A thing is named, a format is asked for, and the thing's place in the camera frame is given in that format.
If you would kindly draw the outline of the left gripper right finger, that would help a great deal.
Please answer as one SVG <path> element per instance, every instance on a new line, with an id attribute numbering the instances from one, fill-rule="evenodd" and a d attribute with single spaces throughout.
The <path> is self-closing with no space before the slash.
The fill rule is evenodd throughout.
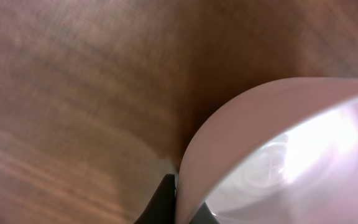
<path id="1" fill-rule="evenodd" d="M 219 224 L 206 203 L 203 203 L 189 224 Z"/>

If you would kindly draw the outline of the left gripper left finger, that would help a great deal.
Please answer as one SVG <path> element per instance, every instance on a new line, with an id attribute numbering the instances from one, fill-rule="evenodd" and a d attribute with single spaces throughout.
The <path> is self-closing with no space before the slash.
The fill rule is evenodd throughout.
<path id="1" fill-rule="evenodd" d="M 135 224 L 174 224 L 176 206 L 175 175 L 163 177 L 150 202 Z"/>

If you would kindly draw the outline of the pink plastic bowl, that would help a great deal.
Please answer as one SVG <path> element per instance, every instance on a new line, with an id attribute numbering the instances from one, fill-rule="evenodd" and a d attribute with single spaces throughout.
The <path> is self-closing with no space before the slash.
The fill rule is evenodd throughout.
<path id="1" fill-rule="evenodd" d="M 175 222 L 358 223 L 358 78 L 286 78 L 212 114 L 181 163 Z"/>

